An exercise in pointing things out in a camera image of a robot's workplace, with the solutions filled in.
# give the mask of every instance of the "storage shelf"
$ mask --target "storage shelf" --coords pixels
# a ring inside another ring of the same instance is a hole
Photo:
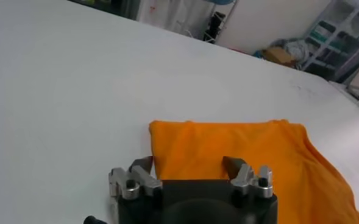
[[[313,61],[313,63],[314,63],[314,64],[317,64],[317,65],[319,65],[319,66],[325,67],[325,68],[327,68],[327,69],[335,70],[335,67],[334,67],[334,66],[328,65],[328,64],[324,63],[323,61],[319,61],[319,60],[317,60],[317,59],[315,59],[315,60]]]
[[[311,38],[313,41],[317,42],[317,43],[320,44],[320,45],[324,44],[324,42],[321,42],[321,41],[317,40],[317,39],[314,38],[314,37],[309,36],[309,38]],[[343,52],[343,51],[341,51],[341,50],[339,50],[339,49],[337,49],[337,48],[335,48],[335,47],[333,47],[333,46],[331,46],[331,45],[328,45],[327,48],[330,49],[331,51],[334,51],[334,52],[336,52],[336,53],[338,53],[338,54],[341,54],[341,55],[344,56],[344,57],[348,57],[348,56],[349,56],[349,54],[347,54],[347,53],[345,53],[345,52]]]

